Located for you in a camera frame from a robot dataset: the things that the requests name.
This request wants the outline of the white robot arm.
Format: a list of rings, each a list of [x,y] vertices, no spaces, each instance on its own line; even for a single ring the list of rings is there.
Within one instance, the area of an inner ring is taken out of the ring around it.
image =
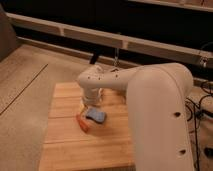
[[[193,76],[187,67],[165,63],[105,72],[94,65],[77,82],[87,105],[99,101],[102,88],[126,92],[136,171],[195,171],[185,108]]]

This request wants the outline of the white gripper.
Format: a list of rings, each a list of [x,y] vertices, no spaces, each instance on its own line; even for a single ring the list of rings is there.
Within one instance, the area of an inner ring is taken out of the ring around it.
[[[82,115],[88,107],[86,105],[94,105],[100,101],[101,98],[101,88],[89,89],[85,88],[83,90],[82,100],[85,105],[81,106],[80,115]]]

